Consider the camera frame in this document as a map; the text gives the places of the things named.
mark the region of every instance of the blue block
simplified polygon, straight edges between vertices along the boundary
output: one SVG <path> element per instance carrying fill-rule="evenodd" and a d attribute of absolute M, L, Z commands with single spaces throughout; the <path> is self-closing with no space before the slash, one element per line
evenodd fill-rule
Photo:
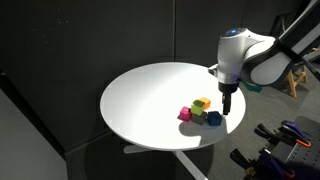
<path fill-rule="evenodd" d="M 210 126 L 220 126 L 222 121 L 222 116 L 218 111 L 211 111 L 208 113 L 207 120 Z"/>

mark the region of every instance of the floor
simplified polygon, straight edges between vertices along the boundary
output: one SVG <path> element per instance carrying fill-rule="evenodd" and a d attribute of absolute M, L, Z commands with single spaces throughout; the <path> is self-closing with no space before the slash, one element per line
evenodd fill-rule
<path fill-rule="evenodd" d="M 320 64 L 314 64 L 320 70 Z M 308 83 L 297 86 L 298 98 L 288 95 L 286 82 L 264 87 L 260 93 L 248 91 L 242 84 L 247 107 L 239 127 L 220 142 L 203 149 L 186 151 L 186 155 L 208 179 L 234 180 L 244 177 L 244 170 L 229 154 L 235 148 L 250 159 L 266 146 L 254 128 L 263 123 L 277 129 L 282 120 L 305 117 L 320 123 L 320 83 L 308 72 Z M 89 145 L 67 154 L 69 180 L 192 180 L 192 175 L 171 152 L 150 151 L 124 154 L 128 143 L 109 133 Z"/>

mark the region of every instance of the pink block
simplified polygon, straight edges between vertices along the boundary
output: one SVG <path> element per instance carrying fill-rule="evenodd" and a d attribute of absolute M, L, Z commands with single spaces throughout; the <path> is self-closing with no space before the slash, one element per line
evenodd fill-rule
<path fill-rule="evenodd" d="M 182 109 L 181 109 L 181 111 L 180 111 L 180 115 L 179 115 L 179 119 L 181 119 L 182 121 L 186 121 L 186 122 L 188 122 L 188 121 L 190 121 L 190 119 L 191 119 L 191 109 L 190 108 L 188 108 L 188 107 L 183 107 Z"/>

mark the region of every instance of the round white table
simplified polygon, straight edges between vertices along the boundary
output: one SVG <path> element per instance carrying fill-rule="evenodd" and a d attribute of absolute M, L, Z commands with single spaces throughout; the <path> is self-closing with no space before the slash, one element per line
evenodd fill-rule
<path fill-rule="evenodd" d="M 130 70 L 112 81 L 102 94 L 100 110 L 111 130 L 135 145 L 125 153 L 172 151 L 196 179 L 206 179 L 182 152 L 214 144 L 231 133 L 245 114 L 245 99 L 238 88 L 232 94 L 229 115 L 220 126 L 179 120 L 183 106 L 211 100 L 209 111 L 222 114 L 222 93 L 208 68 L 188 63 L 157 63 Z"/>

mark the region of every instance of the green block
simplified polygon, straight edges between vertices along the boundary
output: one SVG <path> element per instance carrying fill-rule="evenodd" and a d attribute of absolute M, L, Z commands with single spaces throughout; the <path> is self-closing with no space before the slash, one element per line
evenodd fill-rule
<path fill-rule="evenodd" d="M 204 111 L 204 104 L 204 102 L 199 100 L 193 101 L 193 104 L 191 105 L 191 113 L 201 116 Z"/>

